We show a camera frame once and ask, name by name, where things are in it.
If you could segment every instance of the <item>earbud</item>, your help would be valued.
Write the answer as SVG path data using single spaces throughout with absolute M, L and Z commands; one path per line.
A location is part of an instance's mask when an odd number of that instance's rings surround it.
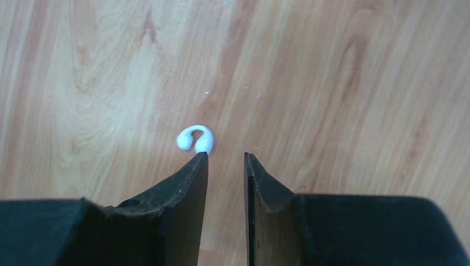
M 196 141 L 196 144 L 194 145 L 195 152 L 198 153 L 205 151 L 207 154 L 209 154 L 212 150 L 212 146 L 214 145 L 214 136 L 207 126 L 193 125 L 184 129 L 176 138 L 176 144 L 178 144 L 178 147 L 182 150 L 189 150 L 193 141 L 191 134 L 196 130 L 202 131 L 202 136 Z

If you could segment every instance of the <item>wooden table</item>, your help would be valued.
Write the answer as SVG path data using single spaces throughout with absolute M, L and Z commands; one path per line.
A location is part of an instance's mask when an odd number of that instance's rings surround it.
M 216 138 L 200 265 L 245 265 L 243 152 L 295 192 L 434 200 L 470 250 L 470 2 L 0 1 L 0 197 L 117 204 Z

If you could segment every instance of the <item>white earbud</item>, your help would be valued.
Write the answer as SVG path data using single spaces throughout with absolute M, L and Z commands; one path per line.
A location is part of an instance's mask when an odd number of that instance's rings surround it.
M 202 131 L 202 136 L 196 141 L 196 144 L 194 145 L 195 152 L 198 153 L 205 151 L 207 154 L 209 154 L 212 150 L 212 146 L 214 145 L 214 136 L 207 126 L 193 125 L 184 129 L 176 138 L 176 144 L 178 144 L 178 147 L 182 150 L 189 150 L 193 141 L 191 134 L 196 130 Z

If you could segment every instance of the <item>black plastic part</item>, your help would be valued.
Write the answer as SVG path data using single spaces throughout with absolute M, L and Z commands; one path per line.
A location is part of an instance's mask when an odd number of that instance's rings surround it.
M 208 157 L 117 207 L 0 201 L 0 265 L 197 265 Z
M 442 211 L 417 197 L 296 195 L 245 154 L 250 266 L 469 265 Z

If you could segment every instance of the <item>white curved object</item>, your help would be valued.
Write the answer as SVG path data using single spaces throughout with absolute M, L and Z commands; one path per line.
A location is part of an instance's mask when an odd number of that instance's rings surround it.
M 212 150 L 212 146 L 214 146 L 214 136 L 207 126 L 193 125 L 184 129 L 176 138 L 176 144 L 178 144 L 178 147 L 182 150 L 189 150 L 193 141 L 191 134 L 196 130 L 202 131 L 202 136 L 196 141 L 196 144 L 194 145 L 195 152 L 198 153 L 205 151 L 207 154 L 209 154 Z

